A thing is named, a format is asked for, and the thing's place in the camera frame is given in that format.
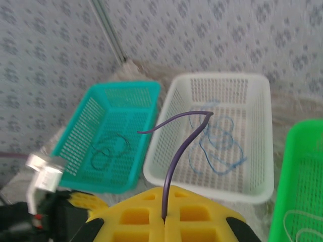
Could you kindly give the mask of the white plastic basket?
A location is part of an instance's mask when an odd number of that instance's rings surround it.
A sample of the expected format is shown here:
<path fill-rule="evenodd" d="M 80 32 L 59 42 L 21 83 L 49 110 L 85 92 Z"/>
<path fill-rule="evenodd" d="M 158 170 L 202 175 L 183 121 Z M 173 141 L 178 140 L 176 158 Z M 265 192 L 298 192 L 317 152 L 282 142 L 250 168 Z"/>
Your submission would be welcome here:
<path fill-rule="evenodd" d="M 188 73 L 169 88 L 143 167 L 163 186 L 171 161 L 194 130 L 212 116 L 185 149 L 172 184 L 202 196 L 259 204 L 274 190 L 273 125 L 268 79 L 246 73 Z"/>

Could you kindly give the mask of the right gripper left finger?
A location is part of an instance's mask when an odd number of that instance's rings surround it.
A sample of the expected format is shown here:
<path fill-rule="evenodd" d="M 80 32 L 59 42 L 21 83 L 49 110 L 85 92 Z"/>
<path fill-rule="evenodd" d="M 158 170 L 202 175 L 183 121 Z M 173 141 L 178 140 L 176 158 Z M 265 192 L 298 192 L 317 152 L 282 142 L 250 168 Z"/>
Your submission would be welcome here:
<path fill-rule="evenodd" d="M 162 188 L 152 188 L 90 212 L 75 242 L 164 242 L 162 192 Z"/>

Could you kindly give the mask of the green plastic basket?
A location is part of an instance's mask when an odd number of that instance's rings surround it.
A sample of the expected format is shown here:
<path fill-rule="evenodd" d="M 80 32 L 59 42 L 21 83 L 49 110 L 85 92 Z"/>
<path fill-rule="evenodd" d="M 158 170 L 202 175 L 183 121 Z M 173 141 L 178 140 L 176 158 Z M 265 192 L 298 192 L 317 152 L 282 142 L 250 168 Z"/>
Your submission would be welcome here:
<path fill-rule="evenodd" d="M 323 242 L 323 118 L 287 134 L 268 242 Z"/>

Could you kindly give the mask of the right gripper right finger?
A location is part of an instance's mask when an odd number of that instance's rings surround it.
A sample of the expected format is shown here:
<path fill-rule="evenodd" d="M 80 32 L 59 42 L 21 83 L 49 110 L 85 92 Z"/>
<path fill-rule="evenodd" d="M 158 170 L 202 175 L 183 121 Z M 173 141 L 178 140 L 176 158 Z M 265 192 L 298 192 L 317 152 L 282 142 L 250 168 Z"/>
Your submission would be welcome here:
<path fill-rule="evenodd" d="M 165 242 L 261 242 L 246 219 L 211 199 L 171 186 Z"/>

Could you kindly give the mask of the aluminium frame post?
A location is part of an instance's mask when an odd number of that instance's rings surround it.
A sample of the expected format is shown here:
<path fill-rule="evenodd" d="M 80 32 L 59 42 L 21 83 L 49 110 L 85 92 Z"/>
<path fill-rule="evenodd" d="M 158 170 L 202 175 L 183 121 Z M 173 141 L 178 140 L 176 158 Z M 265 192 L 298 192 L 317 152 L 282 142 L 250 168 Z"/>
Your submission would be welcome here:
<path fill-rule="evenodd" d="M 102 28 L 107 36 L 109 45 L 112 48 L 114 56 L 119 63 L 124 63 L 127 61 L 127 56 L 125 55 L 121 43 L 119 42 L 118 36 L 114 27 L 108 17 L 107 8 L 104 4 L 104 0 L 89 0 L 92 4 L 93 9 L 96 12 L 98 20 L 100 21 Z"/>

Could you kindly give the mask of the teal plastic basket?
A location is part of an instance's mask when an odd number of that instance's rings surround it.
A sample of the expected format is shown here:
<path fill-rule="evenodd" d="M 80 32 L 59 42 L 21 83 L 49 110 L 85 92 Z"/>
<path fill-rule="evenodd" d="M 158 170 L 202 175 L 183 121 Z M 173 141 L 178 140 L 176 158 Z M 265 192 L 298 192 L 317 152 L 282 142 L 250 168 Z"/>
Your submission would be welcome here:
<path fill-rule="evenodd" d="M 67 161 L 60 186 L 121 194 L 137 186 L 157 118 L 156 81 L 91 86 L 52 152 Z"/>

